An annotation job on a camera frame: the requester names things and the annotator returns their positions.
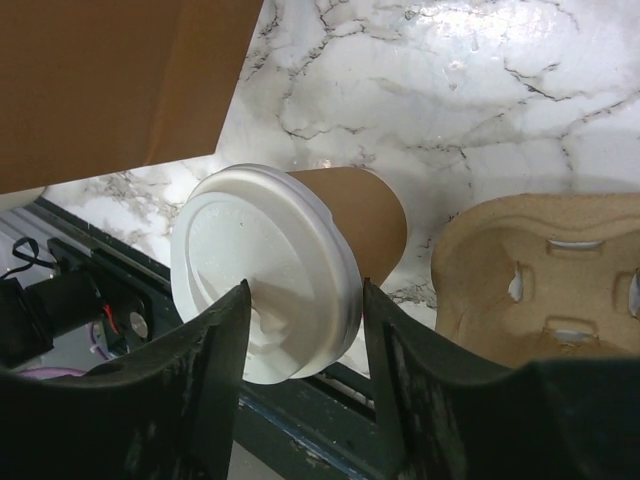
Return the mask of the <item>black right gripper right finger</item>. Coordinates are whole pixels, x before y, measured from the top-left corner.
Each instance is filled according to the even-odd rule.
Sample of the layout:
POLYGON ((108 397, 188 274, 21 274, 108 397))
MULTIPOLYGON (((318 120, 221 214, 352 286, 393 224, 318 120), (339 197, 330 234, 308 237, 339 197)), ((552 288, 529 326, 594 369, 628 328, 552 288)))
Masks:
POLYGON ((639 363, 509 369, 363 288, 377 425, 393 479, 635 479, 639 363))

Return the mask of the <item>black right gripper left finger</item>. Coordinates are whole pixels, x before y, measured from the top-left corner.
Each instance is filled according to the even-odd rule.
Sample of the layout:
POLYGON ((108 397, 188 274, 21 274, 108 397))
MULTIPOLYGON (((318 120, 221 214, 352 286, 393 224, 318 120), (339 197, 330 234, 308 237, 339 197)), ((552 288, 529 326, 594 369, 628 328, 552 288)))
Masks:
POLYGON ((250 288, 82 376, 1 375, 5 479, 223 479, 248 347, 250 288))

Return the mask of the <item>cardboard cup carrier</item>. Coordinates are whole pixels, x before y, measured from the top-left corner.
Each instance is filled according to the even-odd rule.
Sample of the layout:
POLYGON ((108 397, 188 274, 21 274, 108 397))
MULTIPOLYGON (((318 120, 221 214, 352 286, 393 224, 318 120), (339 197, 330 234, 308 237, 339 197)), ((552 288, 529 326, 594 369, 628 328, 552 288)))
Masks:
POLYGON ((456 216, 431 258, 437 332, 495 363, 635 356, 639 197, 521 194, 456 216))

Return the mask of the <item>white plastic cup lid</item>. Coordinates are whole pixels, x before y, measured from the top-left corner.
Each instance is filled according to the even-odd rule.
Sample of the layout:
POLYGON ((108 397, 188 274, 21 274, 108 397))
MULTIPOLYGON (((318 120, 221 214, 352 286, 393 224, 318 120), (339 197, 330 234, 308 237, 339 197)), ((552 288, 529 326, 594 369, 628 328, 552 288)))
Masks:
POLYGON ((250 288, 245 381, 314 376, 352 345, 362 280, 351 247, 309 187, 256 164, 202 180, 171 236, 171 291, 183 322, 241 281, 250 288))

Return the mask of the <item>brown paper coffee cup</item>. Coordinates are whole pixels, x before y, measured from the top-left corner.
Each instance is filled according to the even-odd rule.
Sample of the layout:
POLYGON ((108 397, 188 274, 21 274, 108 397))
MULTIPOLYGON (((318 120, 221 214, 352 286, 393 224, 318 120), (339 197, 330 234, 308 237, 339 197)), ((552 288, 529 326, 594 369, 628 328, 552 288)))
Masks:
POLYGON ((380 177, 355 167, 284 174, 294 198, 283 219, 285 235, 311 282, 340 278, 382 284, 399 263, 408 239, 404 209, 380 177))

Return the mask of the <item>brown paper bag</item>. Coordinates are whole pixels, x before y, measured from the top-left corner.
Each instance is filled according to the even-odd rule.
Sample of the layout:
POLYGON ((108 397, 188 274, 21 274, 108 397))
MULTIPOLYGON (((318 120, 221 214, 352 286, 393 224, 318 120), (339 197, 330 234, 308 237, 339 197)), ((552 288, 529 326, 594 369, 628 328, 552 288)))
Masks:
POLYGON ((5 193, 211 154, 258 1, 5 1, 5 193))

